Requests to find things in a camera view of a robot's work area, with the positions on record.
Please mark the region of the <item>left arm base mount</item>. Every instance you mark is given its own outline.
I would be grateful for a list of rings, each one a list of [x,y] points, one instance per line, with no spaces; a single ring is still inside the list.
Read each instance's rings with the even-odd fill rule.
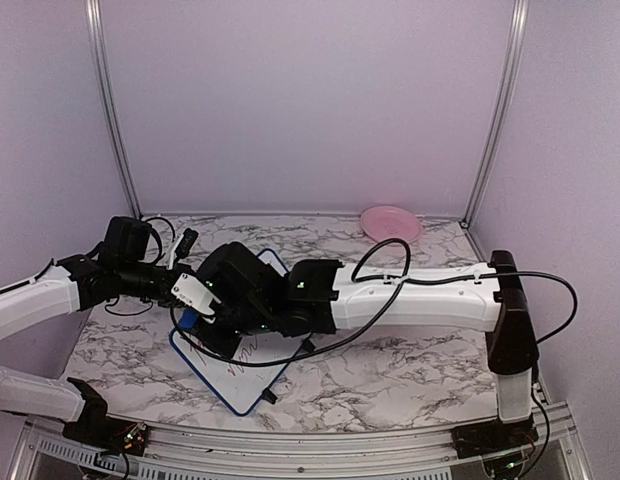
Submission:
[[[69,422],[62,435],[70,440],[116,453],[142,456],[149,428],[143,422],[104,417],[97,420]]]

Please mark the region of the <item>blue whiteboard eraser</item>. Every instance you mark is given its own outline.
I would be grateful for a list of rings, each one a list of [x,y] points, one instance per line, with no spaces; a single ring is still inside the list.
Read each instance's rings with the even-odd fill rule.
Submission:
[[[179,320],[179,327],[183,330],[191,330],[194,328],[198,321],[198,313],[191,309],[186,309],[183,311],[182,316]]]

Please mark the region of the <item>small blue-framed whiteboard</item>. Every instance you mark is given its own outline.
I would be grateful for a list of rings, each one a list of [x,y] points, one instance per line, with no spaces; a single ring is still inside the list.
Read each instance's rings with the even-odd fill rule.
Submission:
[[[240,417],[251,413],[262,400],[277,402],[278,397],[272,392],[274,383],[290,364],[291,357],[307,351],[311,338],[309,334],[283,337],[275,332],[245,336],[233,361],[228,363],[201,352],[202,345],[194,336],[194,328],[172,330],[169,335],[172,348],[222,403]]]

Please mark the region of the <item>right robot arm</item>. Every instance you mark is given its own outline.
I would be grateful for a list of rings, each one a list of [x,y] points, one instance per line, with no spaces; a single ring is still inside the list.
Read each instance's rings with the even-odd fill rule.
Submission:
[[[296,263],[278,273],[238,242],[217,248],[199,266],[204,309],[196,335],[212,352],[233,357],[242,336],[283,337],[351,331],[353,342],[374,326],[460,327],[486,335],[488,367],[496,379],[497,417],[485,438],[505,448],[532,414],[531,387],[540,339],[530,318],[524,278],[574,287],[554,274],[521,270],[512,254],[460,269],[413,269],[409,245],[393,238],[356,264],[334,259]]]

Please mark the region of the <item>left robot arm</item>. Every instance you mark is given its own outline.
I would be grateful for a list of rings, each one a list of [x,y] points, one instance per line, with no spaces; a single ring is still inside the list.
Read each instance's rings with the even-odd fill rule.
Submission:
[[[0,289],[0,341],[122,296],[170,305],[173,287],[192,271],[183,261],[197,239],[190,228],[175,233],[171,248],[160,249],[149,261],[149,242],[161,240],[154,226],[132,217],[112,218],[104,239],[89,253],[51,260],[40,273]],[[76,425],[96,445],[109,444],[117,432],[106,402],[85,382],[51,380],[1,365],[0,411]]]

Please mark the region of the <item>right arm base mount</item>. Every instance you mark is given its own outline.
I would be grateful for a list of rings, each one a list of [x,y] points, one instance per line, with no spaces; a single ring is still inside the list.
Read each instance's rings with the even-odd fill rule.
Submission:
[[[533,420],[503,423],[500,419],[455,427],[453,447],[459,459],[490,455],[532,444],[539,439]]]

